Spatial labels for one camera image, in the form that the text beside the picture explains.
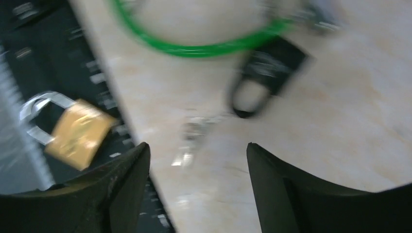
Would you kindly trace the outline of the green cable lock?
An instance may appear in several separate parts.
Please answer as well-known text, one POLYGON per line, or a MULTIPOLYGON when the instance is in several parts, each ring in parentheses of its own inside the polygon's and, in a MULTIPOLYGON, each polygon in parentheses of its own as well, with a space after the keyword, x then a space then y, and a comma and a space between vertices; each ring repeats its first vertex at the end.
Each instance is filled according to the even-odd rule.
POLYGON ((337 0, 111 0, 118 22, 162 53, 206 58, 256 48, 294 28, 339 30, 337 0))

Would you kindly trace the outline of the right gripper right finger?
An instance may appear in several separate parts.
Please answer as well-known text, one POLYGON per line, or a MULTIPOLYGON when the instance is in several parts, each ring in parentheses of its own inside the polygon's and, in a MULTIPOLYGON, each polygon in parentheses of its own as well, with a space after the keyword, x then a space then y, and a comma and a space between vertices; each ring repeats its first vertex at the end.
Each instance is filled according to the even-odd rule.
POLYGON ((318 178, 256 143, 248 144, 246 154, 264 233, 409 233, 412 230, 410 184, 367 192, 318 178))

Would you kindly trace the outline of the black padlock with keys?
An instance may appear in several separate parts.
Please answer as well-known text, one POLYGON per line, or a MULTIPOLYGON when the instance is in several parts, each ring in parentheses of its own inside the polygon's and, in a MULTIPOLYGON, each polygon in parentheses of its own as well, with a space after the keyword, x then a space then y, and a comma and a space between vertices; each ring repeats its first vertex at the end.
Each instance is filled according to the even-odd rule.
POLYGON ((240 75, 231 85, 227 98, 228 106, 239 118, 256 117, 266 108, 272 97, 283 91, 310 58, 309 53, 282 37, 258 46, 243 63, 240 75), (235 105, 235 96, 247 81, 260 84, 267 90, 267 94, 249 111, 240 110, 235 105))

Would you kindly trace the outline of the brass padlock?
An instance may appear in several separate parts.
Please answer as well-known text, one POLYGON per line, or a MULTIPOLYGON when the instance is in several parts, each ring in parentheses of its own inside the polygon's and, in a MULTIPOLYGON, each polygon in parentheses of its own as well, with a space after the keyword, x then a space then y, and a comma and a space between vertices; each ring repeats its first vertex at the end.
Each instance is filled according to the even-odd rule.
POLYGON ((116 119, 90 103, 54 91, 37 94, 26 101, 19 112, 20 121, 29 122, 48 104, 64 109, 51 134, 37 125, 27 134, 45 146, 45 152, 82 171, 88 168, 116 119))

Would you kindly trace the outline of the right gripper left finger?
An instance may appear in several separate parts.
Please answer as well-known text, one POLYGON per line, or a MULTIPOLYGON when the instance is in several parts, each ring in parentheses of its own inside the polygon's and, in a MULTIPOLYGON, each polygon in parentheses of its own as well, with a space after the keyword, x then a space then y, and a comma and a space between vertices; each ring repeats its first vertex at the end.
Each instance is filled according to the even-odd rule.
POLYGON ((150 168, 140 143, 111 162, 48 190, 1 195, 3 233, 134 233, 150 168))

